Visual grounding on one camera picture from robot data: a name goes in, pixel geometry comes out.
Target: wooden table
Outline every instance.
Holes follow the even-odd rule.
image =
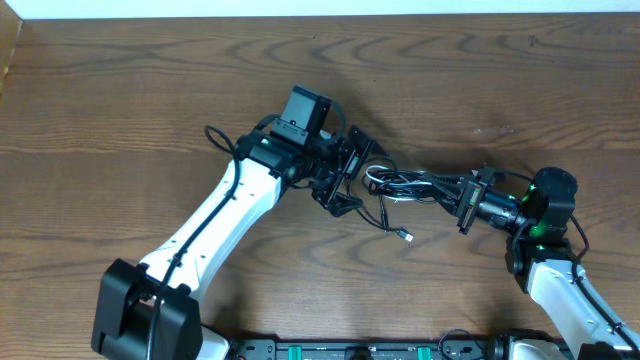
[[[102,273],[171,236],[229,161],[203,126],[235,139],[296,83],[403,167],[570,171],[590,278],[640,329],[640,16],[29,21],[0,105],[0,358],[95,356]],[[389,214],[410,247],[289,191],[226,262],[204,320],[281,338],[558,335],[507,273],[504,234],[459,235],[438,206]]]

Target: connector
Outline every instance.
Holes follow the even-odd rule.
[[[401,238],[407,240],[408,242],[411,242],[411,240],[413,240],[413,234],[408,232],[407,229],[405,228],[400,228],[396,231],[396,234],[398,234],[398,236],[400,236]]]

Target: green terminal block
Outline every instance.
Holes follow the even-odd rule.
[[[302,360],[302,347],[289,346],[289,360]]]
[[[291,359],[291,348],[289,348],[289,359]],[[418,360],[431,360],[431,348],[419,347],[418,348]]]

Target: green led light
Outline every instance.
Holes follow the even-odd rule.
[[[532,236],[532,237],[542,236],[544,235],[545,230],[546,230],[545,226],[542,224],[539,224],[538,226],[534,226],[531,228],[531,230],[529,230],[529,236]]]

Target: white wall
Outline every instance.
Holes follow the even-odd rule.
[[[6,0],[23,19],[636,12],[640,0]]]

